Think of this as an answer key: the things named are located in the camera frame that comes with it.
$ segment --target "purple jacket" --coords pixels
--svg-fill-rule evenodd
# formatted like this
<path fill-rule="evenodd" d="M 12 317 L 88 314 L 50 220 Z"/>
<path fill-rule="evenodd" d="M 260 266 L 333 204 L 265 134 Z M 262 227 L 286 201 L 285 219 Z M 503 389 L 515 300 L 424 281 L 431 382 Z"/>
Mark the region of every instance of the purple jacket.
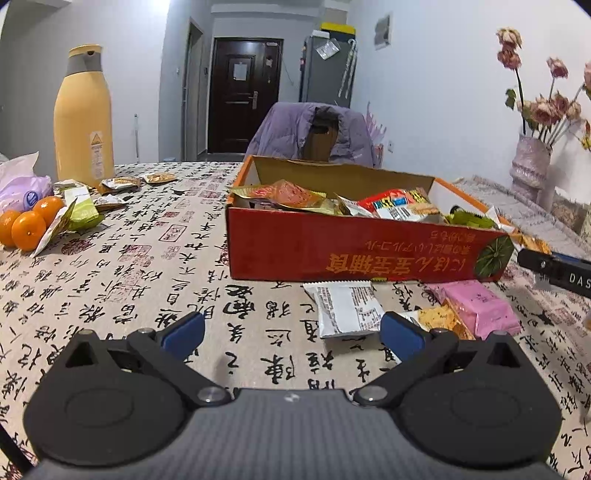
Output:
<path fill-rule="evenodd" d="M 361 113 L 325 103 L 276 103 L 252 139 L 246 156 L 301 158 L 314 116 L 338 117 L 339 136 L 330 153 L 331 163 L 375 167 L 375 152 Z"/>

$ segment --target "red box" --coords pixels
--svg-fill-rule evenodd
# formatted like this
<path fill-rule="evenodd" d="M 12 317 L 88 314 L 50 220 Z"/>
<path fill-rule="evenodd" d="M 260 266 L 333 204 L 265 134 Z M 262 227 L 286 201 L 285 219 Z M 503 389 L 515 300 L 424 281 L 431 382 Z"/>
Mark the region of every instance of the red box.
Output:
<path fill-rule="evenodd" d="M 444 214 L 454 205 L 476 213 L 488 209 L 443 180 L 357 165 L 252 156 L 244 162 L 234 186 L 271 184 L 281 179 L 350 200 L 392 188 L 422 187 Z M 230 194 L 226 206 L 230 274 L 237 280 L 496 281 L 508 259 L 496 261 L 493 253 L 501 246 L 505 253 L 508 245 L 512 248 L 508 235 L 497 230 L 260 210 L 250 205 Z M 476 269 L 480 255 L 485 258 Z M 482 278 L 477 273 L 489 261 L 496 271 Z"/>

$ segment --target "floor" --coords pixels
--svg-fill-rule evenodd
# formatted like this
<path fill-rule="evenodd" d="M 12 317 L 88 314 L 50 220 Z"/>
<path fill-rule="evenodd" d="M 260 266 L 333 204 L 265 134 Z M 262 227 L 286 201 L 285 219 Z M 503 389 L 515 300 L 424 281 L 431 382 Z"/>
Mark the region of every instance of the floor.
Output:
<path fill-rule="evenodd" d="M 205 151 L 197 157 L 197 161 L 241 162 L 242 160 L 244 160 L 244 153 L 207 153 Z"/>

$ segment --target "thermos lid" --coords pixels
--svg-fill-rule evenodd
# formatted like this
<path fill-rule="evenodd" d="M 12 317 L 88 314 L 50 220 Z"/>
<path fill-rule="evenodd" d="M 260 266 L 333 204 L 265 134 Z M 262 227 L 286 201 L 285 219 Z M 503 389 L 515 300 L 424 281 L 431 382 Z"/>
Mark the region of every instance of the thermos lid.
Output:
<path fill-rule="evenodd" d="M 103 47 L 100 45 L 81 45 L 70 50 L 66 77 L 75 73 L 102 72 L 100 57 Z"/>

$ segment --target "warning label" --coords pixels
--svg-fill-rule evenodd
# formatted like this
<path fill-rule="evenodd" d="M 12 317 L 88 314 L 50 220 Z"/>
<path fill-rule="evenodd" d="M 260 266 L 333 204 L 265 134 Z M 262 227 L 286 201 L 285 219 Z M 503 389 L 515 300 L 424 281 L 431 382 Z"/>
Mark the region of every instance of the warning label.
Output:
<path fill-rule="evenodd" d="M 90 169 L 92 171 L 92 176 L 97 180 L 105 178 L 102 137 L 102 132 L 92 132 L 90 134 Z"/>

